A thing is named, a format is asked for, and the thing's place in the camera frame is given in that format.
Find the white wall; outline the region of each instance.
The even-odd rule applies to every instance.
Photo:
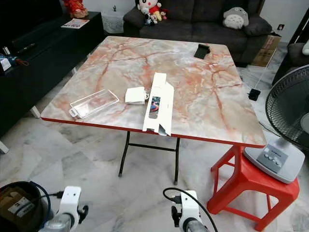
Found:
[[[134,0],[84,0],[89,11],[107,12],[116,5],[117,11],[128,12],[135,6]]]
[[[261,17],[288,43],[308,8],[309,0],[266,0]],[[285,24],[283,30],[277,30],[279,24]]]

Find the small white box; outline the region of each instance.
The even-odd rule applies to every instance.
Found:
[[[9,63],[9,60],[7,58],[0,58],[0,63],[3,71],[6,71],[11,67],[11,64]]]
[[[143,131],[153,130],[171,136],[174,87],[166,81],[165,73],[155,73]]]
[[[126,90],[126,103],[144,105],[145,100],[149,98],[144,87],[128,88]]]

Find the electric fan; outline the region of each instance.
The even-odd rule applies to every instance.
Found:
[[[289,184],[305,159],[298,148],[309,148],[309,65],[289,72],[273,86],[266,99],[266,115],[281,138],[264,149],[247,147],[244,155],[262,171]]]

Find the clear plastic box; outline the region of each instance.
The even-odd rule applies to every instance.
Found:
[[[72,102],[69,114],[72,117],[86,118],[110,105],[119,102],[119,98],[109,89],[103,89],[85,98]]]

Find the white cabinet leg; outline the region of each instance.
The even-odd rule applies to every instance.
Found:
[[[0,141],[0,152],[6,154],[8,151],[9,149]]]
[[[35,118],[40,118],[41,117],[41,114],[40,112],[38,111],[37,107],[36,106],[33,106],[30,110],[30,112],[32,113],[32,115],[35,117]]]
[[[77,69],[74,67],[74,69],[72,69],[72,75],[76,74],[77,73]]]

